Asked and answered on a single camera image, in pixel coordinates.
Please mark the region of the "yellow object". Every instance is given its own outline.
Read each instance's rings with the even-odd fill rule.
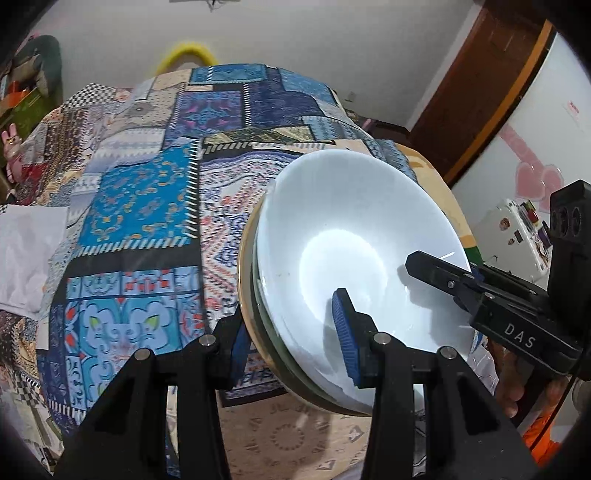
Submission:
[[[168,72],[168,69],[173,66],[174,62],[180,59],[183,55],[193,55],[199,58],[204,67],[217,65],[216,57],[209,51],[209,49],[196,42],[179,43],[171,52],[164,57],[156,69],[156,75],[162,75]]]

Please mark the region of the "white cloth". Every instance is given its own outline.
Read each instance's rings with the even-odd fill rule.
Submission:
[[[48,260],[64,238],[68,209],[0,208],[0,309],[37,319]]]
[[[468,365],[474,370],[474,373],[486,389],[495,394],[496,385],[499,382],[499,377],[496,375],[495,361],[491,353],[486,349],[484,343],[481,343],[476,350],[474,350],[468,357]]]

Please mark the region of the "pink heart sticker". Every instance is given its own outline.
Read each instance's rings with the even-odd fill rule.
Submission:
[[[546,193],[545,185],[540,177],[540,169],[520,162],[515,172],[515,194],[520,198],[539,202]]]
[[[544,167],[541,180],[545,185],[545,195],[540,200],[538,208],[542,212],[550,213],[550,195],[564,187],[564,178],[562,178],[560,170],[555,165],[547,165]]]

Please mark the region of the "white bowl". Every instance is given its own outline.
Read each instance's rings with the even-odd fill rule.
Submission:
[[[416,183],[368,155],[323,150],[293,161],[269,186],[257,230],[262,293],[273,325],[306,374],[341,404],[370,413],[372,389],[345,369],[331,298],[346,288],[355,309],[407,346],[451,345],[467,357],[468,314],[406,272],[422,250],[469,271],[443,212]],[[415,409],[423,407],[415,388]]]
[[[349,411],[348,415],[355,415],[355,412],[366,412],[367,408],[364,404],[361,404],[358,401],[355,401],[354,399],[348,397],[346,394],[344,394],[342,388],[328,382],[327,379],[325,379],[325,377],[319,374],[319,372],[315,369],[314,365],[308,365],[307,368],[308,371],[313,373],[312,378],[306,375],[300,375],[300,371],[305,370],[298,362],[294,360],[294,358],[291,356],[289,352],[285,351],[285,343],[277,335],[277,331],[275,330],[274,325],[272,324],[271,317],[269,316],[267,307],[265,305],[265,297],[262,293],[261,280],[258,272],[258,262],[256,261],[256,241],[254,242],[252,248],[252,260],[252,281],[254,284],[256,306],[258,308],[257,313],[260,316],[263,327],[267,331],[267,335],[269,336],[269,339],[272,342],[274,350],[277,352],[278,356],[281,359],[281,362],[277,362],[279,367],[284,367],[291,371],[293,375],[295,375],[298,378],[298,380],[305,385],[305,388],[307,388],[310,392],[324,398],[330,404],[335,403],[339,407],[342,407],[335,413],[342,413],[343,409],[345,409],[345,411]],[[330,404],[320,404],[317,402],[315,405],[321,407],[324,410],[335,411],[335,409]]]

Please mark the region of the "black mount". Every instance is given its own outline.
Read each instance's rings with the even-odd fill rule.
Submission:
[[[426,398],[426,478],[515,480],[533,474],[535,463],[521,437],[455,350],[423,352],[386,333],[370,333],[359,337],[368,341],[365,353],[372,357],[372,367],[362,369],[365,385],[376,387],[363,479],[390,479],[393,472],[412,477],[413,384],[424,385]],[[173,479],[165,465],[165,410],[167,387],[177,385],[181,477],[229,480],[215,390],[237,382],[234,373],[243,372],[249,343],[238,309],[213,335],[178,352],[136,351],[67,441],[54,477]]]
[[[160,480],[167,474],[164,439],[168,386],[178,386],[178,455],[183,478],[229,479],[216,390],[244,372],[250,337],[240,310],[213,335],[182,350],[137,350],[66,443],[54,477],[68,480]]]

